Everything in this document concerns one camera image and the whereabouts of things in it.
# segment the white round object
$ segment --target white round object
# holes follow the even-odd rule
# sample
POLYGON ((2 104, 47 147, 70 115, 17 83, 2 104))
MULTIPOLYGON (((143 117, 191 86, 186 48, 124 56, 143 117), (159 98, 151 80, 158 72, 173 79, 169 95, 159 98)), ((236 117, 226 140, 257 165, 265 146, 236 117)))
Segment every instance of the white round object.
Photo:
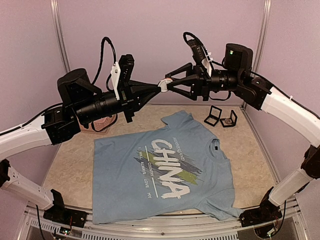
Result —
POLYGON ((172 83, 173 80, 171 78, 165 78, 158 83, 158 87, 161 88, 162 93, 168 92, 167 84, 172 83))

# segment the white wall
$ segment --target white wall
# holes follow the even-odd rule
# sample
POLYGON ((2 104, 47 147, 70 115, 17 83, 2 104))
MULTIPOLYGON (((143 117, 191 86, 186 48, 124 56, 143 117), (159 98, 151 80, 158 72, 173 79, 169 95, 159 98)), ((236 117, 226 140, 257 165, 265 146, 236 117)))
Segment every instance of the white wall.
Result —
MULTIPOLYGON (((0 23, 1 132, 60 102, 57 79, 65 73, 50 1, 2 1, 0 23)), ((56 150, 40 147, 9 161, 22 175, 41 184, 56 150)), ((26 205, 26 200, 0 190, 0 240, 14 239, 26 205)))
MULTIPOLYGON (((259 73, 320 114, 320 3, 273 0, 259 73)), ((283 179, 303 162, 308 142, 281 121, 248 109, 283 179)), ((297 200, 312 240, 320 236, 320 182, 314 180, 297 200)))
MULTIPOLYGON (((60 17, 71 69, 85 68, 94 79, 104 36, 112 40, 117 58, 132 54, 132 79, 158 83, 182 65, 193 62, 183 32, 198 36, 216 61, 225 55, 226 43, 256 49, 263 13, 263 0, 68 0, 60 1, 60 17)), ((111 50, 105 58, 97 85, 105 88, 112 64, 111 50)), ((225 98, 225 92, 215 98, 225 98)), ((159 94, 153 103, 193 104, 177 93, 159 94)), ((227 104, 241 104, 233 96, 227 104)))

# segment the pink basket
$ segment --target pink basket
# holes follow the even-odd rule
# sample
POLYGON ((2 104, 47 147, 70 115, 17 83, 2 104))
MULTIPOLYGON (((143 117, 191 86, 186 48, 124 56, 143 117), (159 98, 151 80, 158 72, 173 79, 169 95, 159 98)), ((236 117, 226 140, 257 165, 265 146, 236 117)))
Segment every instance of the pink basket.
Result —
MULTIPOLYGON (((101 118, 99 120, 94 121, 93 124, 94 124, 95 130, 99 131, 100 129, 103 129, 104 127, 106 127, 109 124, 111 124, 115 120, 115 118, 116 118, 116 115, 113 115, 111 117, 107 116, 107 117, 104 117, 104 118, 101 118)), ((105 134, 109 130, 109 128, 107 128, 106 130, 103 130, 103 131, 100 131, 100 132, 96 132, 91 128, 91 124, 89 124, 89 128, 88 129, 84 128, 84 126, 82 126, 80 124, 80 129, 83 132, 90 132, 92 134, 105 134)))

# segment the beige marble surface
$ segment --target beige marble surface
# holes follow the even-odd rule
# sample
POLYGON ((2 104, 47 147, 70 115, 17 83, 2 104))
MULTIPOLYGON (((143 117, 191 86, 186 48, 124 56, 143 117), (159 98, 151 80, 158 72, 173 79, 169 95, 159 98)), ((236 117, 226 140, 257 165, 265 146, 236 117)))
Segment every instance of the beige marble surface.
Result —
MULTIPOLYGON (((117 123, 106 134, 81 132, 62 143, 43 185, 59 191, 66 205, 92 209, 94 139, 156 130, 165 126, 162 117, 185 110, 220 139, 220 147, 231 162, 234 207, 258 205, 266 191, 274 185, 273 177, 240 108, 221 108, 222 118, 229 117, 231 109, 235 111, 238 116, 235 127, 223 128, 220 123, 212 127, 203 123, 210 106, 147 105, 135 113, 131 123, 127 123, 123 113, 120 113, 117 123)), ((185 210, 177 213, 197 212, 185 210)))

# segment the robotic arm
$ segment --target robotic arm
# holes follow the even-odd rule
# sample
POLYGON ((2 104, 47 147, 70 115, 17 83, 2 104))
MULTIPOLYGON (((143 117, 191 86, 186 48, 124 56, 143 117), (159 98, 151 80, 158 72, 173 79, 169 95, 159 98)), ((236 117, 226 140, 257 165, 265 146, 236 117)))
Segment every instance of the robotic arm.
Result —
POLYGON ((35 203, 45 210, 44 218, 77 227, 83 227, 86 213, 65 207, 61 194, 33 183, 20 175, 6 158, 31 148, 56 145, 70 140, 80 132, 79 124, 88 128, 95 120, 124 112, 127 122, 151 98, 167 90, 191 100, 202 97, 208 101, 210 92, 229 91, 257 110, 282 120, 302 134, 311 144, 301 168, 270 189, 258 208, 246 210, 241 216, 242 226, 250 226, 280 218, 279 206, 290 196, 302 190, 310 181, 320 177, 320 119, 318 116, 288 98, 267 79, 252 77, 253 51, 238 44, 226 45, 222 66, 215 63, 202 42, 192 33, 183 34, 193 52, 195 65, 188 63, 165 75, 165 81, 156 84, 130 80, 134 59, 121 56, 111 70, 114 92, 102 90, 90 83, 85 69, 75 69, 57 81, 62 106, 47 108, 33 121, 0 132, 0 187, 35 203), (183 78, 174 76, 185 73, 183 78), (190 91, 178 86, 190 87, 190 91))

